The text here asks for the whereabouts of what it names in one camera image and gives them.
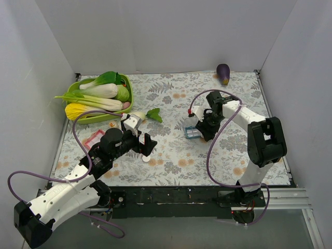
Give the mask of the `white bottle cap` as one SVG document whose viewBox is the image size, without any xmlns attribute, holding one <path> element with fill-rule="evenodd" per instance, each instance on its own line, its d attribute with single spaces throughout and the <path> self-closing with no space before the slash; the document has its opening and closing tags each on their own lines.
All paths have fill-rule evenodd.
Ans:
<svg viewBox="0 0 332 249">
<path fill-rule="evenodd" d="M 142 160 L 143 160 L 144 162 L 149 162 L 149 161 L 150 161 L 150 156 L 143 156 L 143 157 L 142 157 Z"/>
</svg>

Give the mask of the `blue rectangular pill box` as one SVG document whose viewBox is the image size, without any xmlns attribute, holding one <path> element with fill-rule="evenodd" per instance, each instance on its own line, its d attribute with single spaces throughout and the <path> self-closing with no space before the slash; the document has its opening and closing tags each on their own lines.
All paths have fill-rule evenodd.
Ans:
<svg viewBox="0 0 332 249">
<path fill-rule="evenodd" d="M 197 139 L 202 137 L 201 132 L 196 128 L 199 122 L 196 117 L 188 117 L 184 120 L 184 133 L 187 139 Z"/>
</svg>

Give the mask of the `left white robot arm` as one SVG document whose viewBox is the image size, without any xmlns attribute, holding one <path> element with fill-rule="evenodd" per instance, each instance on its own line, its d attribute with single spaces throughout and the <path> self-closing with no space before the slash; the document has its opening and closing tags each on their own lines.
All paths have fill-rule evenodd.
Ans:
<svg viewBox="0 0 332 249">
<path fill-rule="evenodd" d="M 39 197 L 14 207 L 14 226 L 30 248 L 44 244 L 53 231 L 72 216 L 91 206 L 106 207 L 111 200 L 110 188 L 100 180 L 113 167 L 114 160 L 130 150 L 149 156 L 157 142 L 130 130 L 108 129 L 88 156 L 64 178 Z"/>
</svg>

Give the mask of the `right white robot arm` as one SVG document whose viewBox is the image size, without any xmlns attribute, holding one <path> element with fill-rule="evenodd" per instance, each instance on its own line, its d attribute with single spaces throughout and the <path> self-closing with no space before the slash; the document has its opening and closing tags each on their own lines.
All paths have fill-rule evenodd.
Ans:
<svg viewBox="0 0 332 249">
<path fill-rule="evenodd" d="M 282 124 L 277 117 L 264 117 L 247 107 L 237 96 L 229 93 L 223 97 L 222 90 L 210 89 L 206 91 L 208 109 L 190 105 L 189 117 L 196 117 L 196 129 L 205 141 L 215 144 L 226 124 L 234 122 L 247 133 L 247 154 L 250 158 L 246 171 L 235 185 L 218 185 L 229 188 L 229 191 L 219 193 L 220 204 L 234 203 L 240 206 L 249 205 L 259 197 L 263 179 L 269 169 L 287 154 Z"/>
</svg>

